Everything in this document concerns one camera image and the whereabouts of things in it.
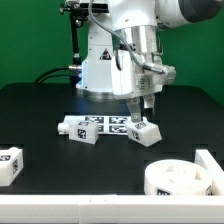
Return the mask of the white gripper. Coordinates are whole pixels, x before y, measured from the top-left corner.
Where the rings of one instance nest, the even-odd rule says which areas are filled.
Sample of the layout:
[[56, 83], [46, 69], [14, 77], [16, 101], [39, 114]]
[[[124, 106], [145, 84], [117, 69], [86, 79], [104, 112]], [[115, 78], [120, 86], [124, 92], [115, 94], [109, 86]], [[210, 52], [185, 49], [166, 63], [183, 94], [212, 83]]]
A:
[[147, 62], [147, 65], [152, 68], [151, 71], [137, 66], [129, 52], [125, 50], [118, 50], [111, 61], [113, 95], [116, 99], [127, 99], [133, 123], [142, 120], [139, 96], [144, 96], [145, 109], [153, 109], [155, 104], [153, 93], [160, 92], [162, 87], [172, 83], [176, 76], [173, 66], [162, 65], [158, 61]]

